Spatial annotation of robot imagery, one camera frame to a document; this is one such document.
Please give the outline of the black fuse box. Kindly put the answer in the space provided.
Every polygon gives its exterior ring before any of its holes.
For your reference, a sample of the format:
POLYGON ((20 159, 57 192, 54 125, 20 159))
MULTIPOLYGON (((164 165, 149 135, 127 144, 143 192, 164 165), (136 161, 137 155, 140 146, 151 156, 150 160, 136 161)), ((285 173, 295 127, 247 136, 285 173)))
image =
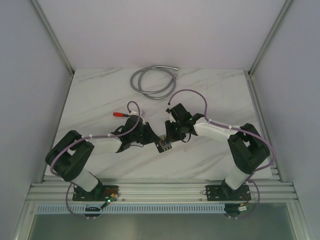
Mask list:
POLYGON ((159 153, 163 153, 172 149, 171 142, 167 140, 167 136, 165 134, 159 136, 159 141, 155 142, 155 146, 159 153))

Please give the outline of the clear fuse box cover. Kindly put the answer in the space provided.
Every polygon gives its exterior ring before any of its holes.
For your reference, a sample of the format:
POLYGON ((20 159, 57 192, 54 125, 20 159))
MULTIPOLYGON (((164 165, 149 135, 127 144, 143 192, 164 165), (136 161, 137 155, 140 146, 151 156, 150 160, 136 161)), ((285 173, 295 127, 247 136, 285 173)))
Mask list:
POLYGON ((167 140, 167 136, 165 134, 159 136, 159 146, 164 150, 170 149, 172 147, 171 143, 167 140))

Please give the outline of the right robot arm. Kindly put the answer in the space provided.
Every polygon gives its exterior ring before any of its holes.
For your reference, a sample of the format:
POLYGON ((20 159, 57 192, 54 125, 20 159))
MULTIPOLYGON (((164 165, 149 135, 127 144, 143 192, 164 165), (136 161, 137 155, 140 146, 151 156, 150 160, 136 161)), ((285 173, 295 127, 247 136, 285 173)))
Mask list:
POLYGON ((240 126, 238 130, 210 124, 205 115, 191 115, 179 103, 167 108, 169 120, 165 122, 166 142, 184 141, 186 136, 206 137, 220 142, 227 142, 235 167, 221 183, 221 193, 228 200, 239 194, 239 188, 254 173, 260 164, 270 156, 270 150, 261 140, 257 129, 250 123, 240 126))

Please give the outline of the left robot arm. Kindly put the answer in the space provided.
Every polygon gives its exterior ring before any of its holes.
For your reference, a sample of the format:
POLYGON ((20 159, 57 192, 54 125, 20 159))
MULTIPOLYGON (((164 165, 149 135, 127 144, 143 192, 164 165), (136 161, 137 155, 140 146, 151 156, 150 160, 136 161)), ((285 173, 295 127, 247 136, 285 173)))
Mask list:
POLYGON ((133 114, 125 125, 107 135, 83 137, 75 130, 69 131, 47 154, 45 162, 52 174, 82 188, 90 201, 97 201, 103 193, 101 182, 85 169, 92 154, 121 153, 134 143, 145 146, 159 140, 150 124, 133 114))

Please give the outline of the red handled screwdriver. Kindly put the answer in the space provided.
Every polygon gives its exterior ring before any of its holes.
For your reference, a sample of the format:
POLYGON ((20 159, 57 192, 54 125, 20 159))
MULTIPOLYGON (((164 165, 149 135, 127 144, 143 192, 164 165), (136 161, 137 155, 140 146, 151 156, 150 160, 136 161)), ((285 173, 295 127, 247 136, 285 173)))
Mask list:
POLYGON ((130 114, 125 114, 121 112, 114 112, 112 115, 118 118, 129 118, 131 116, 130 114))

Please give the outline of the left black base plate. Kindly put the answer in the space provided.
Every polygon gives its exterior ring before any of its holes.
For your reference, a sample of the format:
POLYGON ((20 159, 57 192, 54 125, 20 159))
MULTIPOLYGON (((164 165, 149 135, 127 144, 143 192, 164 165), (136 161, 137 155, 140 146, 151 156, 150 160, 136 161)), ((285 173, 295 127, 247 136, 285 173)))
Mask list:
POLYGON ((114 197, 118 192, 117 185, 98 185, 92 191, 85 191, 78 186, 73 188, 72 200, 75 202, 102 202, 114 197))

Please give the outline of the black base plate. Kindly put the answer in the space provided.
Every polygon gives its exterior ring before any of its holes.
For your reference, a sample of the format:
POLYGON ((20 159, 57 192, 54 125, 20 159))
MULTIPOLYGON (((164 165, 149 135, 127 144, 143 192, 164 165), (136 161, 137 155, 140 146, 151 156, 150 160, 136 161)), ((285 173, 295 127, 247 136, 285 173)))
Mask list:
POLYGON ((85 191, 78 186, 73 188, 72 200, 75 202, 102 202, 114 197, 118 192, 117 185, 98 185, 92 191, 85 191))
POLYGON ((250 201, 252 199, 248 185, 241 185, 238 189, 232 190, 227 185, 206 185, 205 195, 208 201, 250 201))

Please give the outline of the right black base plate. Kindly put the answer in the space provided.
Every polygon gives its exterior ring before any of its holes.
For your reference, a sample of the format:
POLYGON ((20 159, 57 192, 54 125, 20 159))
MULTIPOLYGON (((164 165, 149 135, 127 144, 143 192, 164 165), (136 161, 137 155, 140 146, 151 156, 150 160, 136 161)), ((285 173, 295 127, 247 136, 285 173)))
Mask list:
POLYGON ((252 199, 248 185, 241 185, 238 189, 232 190, 227 185, 206 185, 205 195, 208 201, 250 201, 252 199))

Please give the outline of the aluminium mounting rail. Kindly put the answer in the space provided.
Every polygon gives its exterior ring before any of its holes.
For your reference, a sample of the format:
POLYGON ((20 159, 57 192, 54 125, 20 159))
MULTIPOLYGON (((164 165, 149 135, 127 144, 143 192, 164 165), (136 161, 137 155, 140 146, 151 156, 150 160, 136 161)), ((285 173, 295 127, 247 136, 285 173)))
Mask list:
MULTIPOLYGON (((220 181, 201 179, 102 179, 105 185, 117 185, 123 203, 199 203, 207 200, 205 186, 220 181)), ((26 201, 33 203, 62 203, 69 184, 48 176, 42 183, 31 184, 26 201)), ((298 196, 291 182, 256 180, 249 183, 252 201, 262 203, 297 202, 298 196)))

